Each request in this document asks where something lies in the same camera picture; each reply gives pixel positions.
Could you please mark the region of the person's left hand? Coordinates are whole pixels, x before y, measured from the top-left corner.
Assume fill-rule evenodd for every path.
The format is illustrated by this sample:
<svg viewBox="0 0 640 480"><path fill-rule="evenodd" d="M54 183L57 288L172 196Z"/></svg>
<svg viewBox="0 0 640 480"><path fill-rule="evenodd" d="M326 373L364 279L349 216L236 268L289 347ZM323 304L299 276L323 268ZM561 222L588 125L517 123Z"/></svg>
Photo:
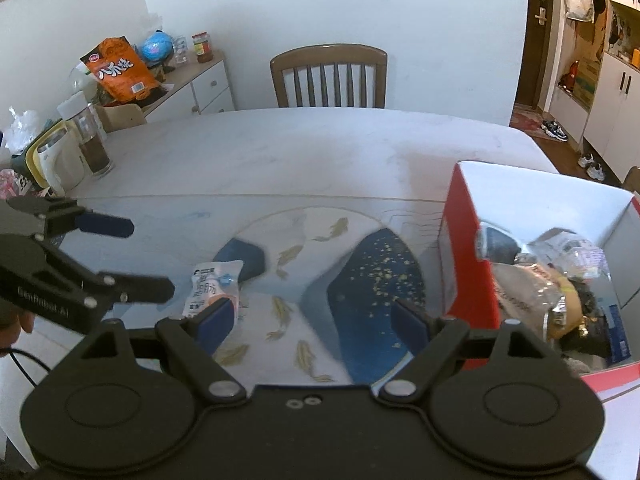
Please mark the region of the person's left hand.
<svg viewBox="0 0 640 480"><path fill-rule="evenodd" d="M0 348L11 348L21 333L31 334L35 326L35 315L27 310L15 307L6 300L0 304Z"/></svg>

